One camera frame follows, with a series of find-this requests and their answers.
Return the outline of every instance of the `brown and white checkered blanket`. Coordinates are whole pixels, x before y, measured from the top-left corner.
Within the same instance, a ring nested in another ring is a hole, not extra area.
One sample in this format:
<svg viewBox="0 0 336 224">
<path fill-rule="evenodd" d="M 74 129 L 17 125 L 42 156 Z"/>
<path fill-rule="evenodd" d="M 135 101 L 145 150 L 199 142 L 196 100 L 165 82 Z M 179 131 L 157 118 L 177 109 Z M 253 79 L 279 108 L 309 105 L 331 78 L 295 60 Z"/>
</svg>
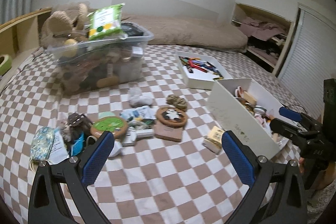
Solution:
<svg viewBox="0 0 336 224">
<path fill-rule="evenodd" d="M 167 95 L 183 96 L 189 120 L 182 143 L 143 139 L 107 160 L 88 190 L 112 223 L 224 223 L 248 189 L 223 151 L 217 156 L 201 145 L 203 136 L 217 125 L 205 107 L 210 92 L 185 87 L 174 58 L 176 50 L 213 56 L 233 77 L 253 78 L 281 103 L 298 103 L 277 85 L 276 78 L 242 54 L 149 45 L 137 85 L 154 98 L 154 111 L 166 105 Z M 35 132 L 42 126 L 56 127 L 59 117 L 72 112 L 87 113 L 92 120 L 103 111 L 118 114 L 130 108 L 131 85 L 64 97 L 56 65 L 47 53 L 14 78 L 0 96 L 0 194 L 20 223 L 28 219 L 34 179 L 28 166 Z M 288 142 L 274 160 L 286 163 L 298 156 L 297 148 Z M 64 194 L 75 220 L 83 223 L 66 187 Z M 271 194 L 269 188 L 266 197 Z"/>
</svg>

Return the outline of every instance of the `paper label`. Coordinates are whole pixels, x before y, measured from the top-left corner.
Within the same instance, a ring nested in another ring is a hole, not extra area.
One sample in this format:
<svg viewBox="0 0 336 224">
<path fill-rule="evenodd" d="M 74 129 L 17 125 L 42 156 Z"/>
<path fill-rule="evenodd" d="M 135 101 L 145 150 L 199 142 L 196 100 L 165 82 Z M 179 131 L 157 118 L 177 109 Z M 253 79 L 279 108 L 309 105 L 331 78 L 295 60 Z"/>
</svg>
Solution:
<svg viewBox="0 0 336 224">
<path fill-rule="evenodd" d="M 69 158 L 69 154 L 65 148 L 62 135 L 60 130 L 56 129 L 48 161 L 50 164 L 58 164 L 67 158 Z"/>
<path fill-rule="evenodd" d="M 114 21 L 113 9 L 104 9 L 94 14 L 93 27 L 96 29 Z"/>
</svg>

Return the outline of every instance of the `blue gripper pad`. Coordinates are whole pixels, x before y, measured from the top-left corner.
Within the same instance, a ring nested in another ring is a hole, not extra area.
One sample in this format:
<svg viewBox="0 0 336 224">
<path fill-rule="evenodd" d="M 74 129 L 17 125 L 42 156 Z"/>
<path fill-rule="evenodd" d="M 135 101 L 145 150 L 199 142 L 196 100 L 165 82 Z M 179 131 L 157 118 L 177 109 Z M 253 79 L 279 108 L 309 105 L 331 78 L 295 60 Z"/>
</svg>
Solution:
<svg viewBox="0 0 336 224">
<path fill-rule="evenodd" d="M 98 147 L 92 153 L 91 157 L 87 160 L 83 167 L 82 184 L 87 187 L 95 183 L 101 169 L 103 168 L 107 158 L 109 157 L 114 147 L 114 137 L 112 133 L 100 136 L 97 142 L 100 142 Z"/>
<path fill-rule="evenodd" d="M 302 121 L 302 116 L 299 112 L 293 111 L 291 109 L 287 109 L 286 107 L 281 107 L 279 109 L 279 114 L 295 122 Z"/>
<path fill-rule="evenodd" d="M 253 166 L 228 132 L 224 132 L 222 135 L 222 147 L 235 168 L 241 182 L 251 188 L 255 181 Z"/>
</svg>

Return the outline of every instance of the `white box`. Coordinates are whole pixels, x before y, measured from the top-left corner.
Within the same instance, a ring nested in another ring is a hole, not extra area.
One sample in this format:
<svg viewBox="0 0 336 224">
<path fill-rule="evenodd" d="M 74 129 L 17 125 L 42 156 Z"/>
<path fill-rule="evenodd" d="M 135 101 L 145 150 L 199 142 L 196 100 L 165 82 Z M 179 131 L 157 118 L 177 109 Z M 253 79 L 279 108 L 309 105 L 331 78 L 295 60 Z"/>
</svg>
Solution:
<svg viewBox="0 0 336 224">
<path fill-rule="evenodd" d="M 283 105 L 255 80 L 216 81 L 207 102 L 208 109 L 223 128 L 232 130 L 242 144 L 248 145 L 256 156 L 263 155 L 270 160 L 286 145 L 288 139 L 283 138 L 281 145 L 277 145 L 272 140 L 251 113 L 233 96 L 237 86 L 248 91 L 257 100 L 258 105 L 266 108 L 266 114 L 294 126 L 296 123 L 279 114 L 279 109 Z"/>
<path fill-rule="evenodd" d="M 218 77 L 212 73 L 204 73 L 200 70 L 194 69 L 194 73 L 189 73 L 187 68 L 182 64 L 179 56 L 189 57 L 189 58 L 199 58 L 202 61 L 208 61 L 214 65 L 217 70 L 223 75 L 224 79 L 232 79 L 232 76 L 223 68 L 223 66 L 213 57 L 194 54 L 189 52 L 176 52 L 175 58 L 178 63 L 178 67 L 181 71 L 184 84 L 187 88 L 191 89 L 201 89 L 201 90 L 211 90 L 215 82 L 214 78 Z"/>
</svg>

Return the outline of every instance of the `stuffed animal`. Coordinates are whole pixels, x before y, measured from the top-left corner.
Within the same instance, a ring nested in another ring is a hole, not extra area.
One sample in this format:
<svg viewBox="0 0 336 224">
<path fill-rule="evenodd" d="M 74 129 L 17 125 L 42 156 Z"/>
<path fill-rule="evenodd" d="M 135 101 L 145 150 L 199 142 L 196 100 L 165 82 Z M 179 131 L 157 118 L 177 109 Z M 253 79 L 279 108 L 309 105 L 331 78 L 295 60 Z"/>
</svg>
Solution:
<svg viewBox="0 0 336 224">
<path fill-rule="evenodd" d="M 55 11 L 44 22 L 41 29 L 41 45 L 47 48 L 49 45 L 53 47 L 61 47 L 67 39 L 75 39 L 78 42 L 87 41 L 83 33 L 84 25 L 87 19 L 88 8 L 85 4 L 78 5 L 77 16 L 73 19 L 68 16 L 66 11 Z"/>
</svg>

